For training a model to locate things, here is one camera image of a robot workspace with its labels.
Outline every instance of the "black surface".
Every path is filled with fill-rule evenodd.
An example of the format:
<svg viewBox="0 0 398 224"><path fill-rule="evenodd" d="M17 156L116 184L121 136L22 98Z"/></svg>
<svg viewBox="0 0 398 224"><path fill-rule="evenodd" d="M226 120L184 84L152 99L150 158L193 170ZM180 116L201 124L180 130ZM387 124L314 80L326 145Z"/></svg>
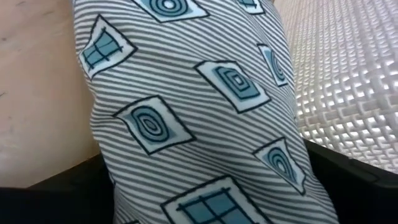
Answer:
<svg viewBox="0 0 398 224"><path fill-rule="evenodd" d="M305 144L340 223L398 223L398 175ZM28 189L0 189L0 223L112 223L112 189L96 156Z"/></svg>

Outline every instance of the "window print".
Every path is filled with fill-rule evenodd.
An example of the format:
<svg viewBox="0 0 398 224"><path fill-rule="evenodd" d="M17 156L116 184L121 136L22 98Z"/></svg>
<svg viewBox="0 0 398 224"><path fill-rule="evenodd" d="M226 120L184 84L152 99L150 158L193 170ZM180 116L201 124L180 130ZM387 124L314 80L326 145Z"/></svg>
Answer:
<svg viewBox="0 0 398 224"><path fill-rule="evenodd" d="M274 77L275 83L278 87L287 85L287 79L285 77L284 71L281 69L278 59L273 51L266 44L259 44L260 52L266 61L272 76Z"/></svg>
<svg viewBox="0 0 398 224"><path fill-rule="evenodd" d="M305 173L294 161L287 149L286 138L282 137L272 141L253 152L267 167L271 168L300 194L305 194L304 180Z"/></svg>
<svg viewBox="0 0 398 224"><path fill-rule="evenodd" d="M137 47L99 15L91 30L89 42L79 53L79 59L92 80L97 73L124 62L136 50Z"/></svg>
<svg viewBox="0 0 398 224"><path fill-rule="evenodd" d="M195 69L232 104L237 113L253 110L271 100L265 89L250 80L236 62L202 62Z"/></svg>
<svg viewBox="0 0 398 224"><path fill-rule="evenodd" d="M172 224L272 223L230 176L222 176L161 205Z"/></svg>
<svg viewBox="0 0 398 224"><path fill-rule="evenodd" d="M194 0L132 0L158 22L209 16Z"/></svg>
<svg viewBox="0 0 398 224"><path fill-rule="evenodd" d="M236 0L236 2L249 14L257 15L264 13L260 0Z"/></svg>
<svg viewBox="0 0 398 224"><path fill-rule="evenodd" d="M160 96L151 96L127 105L116 114L148 155L195 137Z"/></svg>

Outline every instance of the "white textured mesh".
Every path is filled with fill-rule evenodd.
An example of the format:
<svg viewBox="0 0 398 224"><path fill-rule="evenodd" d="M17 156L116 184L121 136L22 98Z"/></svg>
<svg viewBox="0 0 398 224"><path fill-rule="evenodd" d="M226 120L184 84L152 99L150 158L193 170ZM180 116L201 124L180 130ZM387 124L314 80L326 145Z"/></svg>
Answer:
<svg viewBox="0 0 398 224"><path fill-rule="evenodd" d="M398 0L275 0L302 136L398 173Z"/></svg>

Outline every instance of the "striped fabric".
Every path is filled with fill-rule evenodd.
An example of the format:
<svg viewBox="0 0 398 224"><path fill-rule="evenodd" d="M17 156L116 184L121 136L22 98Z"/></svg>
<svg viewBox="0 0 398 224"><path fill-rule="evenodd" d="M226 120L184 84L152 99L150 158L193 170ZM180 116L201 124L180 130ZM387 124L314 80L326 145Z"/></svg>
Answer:
<svg viewBox="0 0 398 224"><path fill-rule="evenodd" d="M76 0L114 223L338 223L268 0Z"/></svg>

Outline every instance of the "pillow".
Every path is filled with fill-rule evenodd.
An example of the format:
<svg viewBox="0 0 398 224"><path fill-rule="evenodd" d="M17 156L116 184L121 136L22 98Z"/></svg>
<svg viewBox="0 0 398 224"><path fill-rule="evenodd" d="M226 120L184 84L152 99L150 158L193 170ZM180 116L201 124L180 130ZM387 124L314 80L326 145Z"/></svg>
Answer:
<svg viewBox="0 0 398 224"><path fill-rule="evenodd" d="M266 0L76 0L114 223L338 223Z"/></svg>

